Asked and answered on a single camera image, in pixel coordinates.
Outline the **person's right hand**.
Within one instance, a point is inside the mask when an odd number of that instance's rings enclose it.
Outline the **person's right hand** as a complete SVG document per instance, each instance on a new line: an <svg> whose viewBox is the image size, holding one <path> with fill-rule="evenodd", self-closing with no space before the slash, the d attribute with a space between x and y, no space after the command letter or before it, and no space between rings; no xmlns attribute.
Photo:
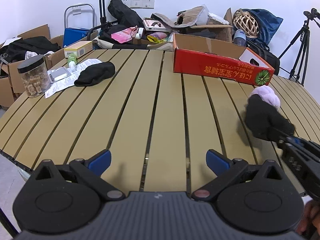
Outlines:
<svg viewBox="0 0 320 240"><path fill-rule="evenodd" d="M306 230L308 230L312 225L317 229L317 232L319 233L319 202L315 200L311 200L306 203L304 207L303 217L297 227L296 232L301 235L302 233L306 232Z"/></svg>

